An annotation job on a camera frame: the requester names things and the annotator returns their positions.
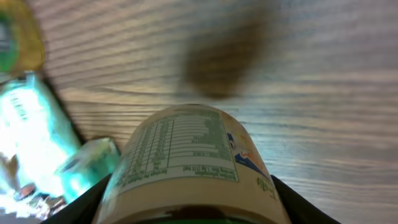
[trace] green nutrition label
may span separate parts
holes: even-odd
[[[238,181],[220,114],[201,109],[175,112],[134,133],[123,155],[126,166],[115,177],[119,193],[173,178]]]

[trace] wooden surface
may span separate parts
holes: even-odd
[[[162,108],[212,105],[325,213],[397,222],[396,0],[30,4],[45,71],[86,138],[123,147]]]

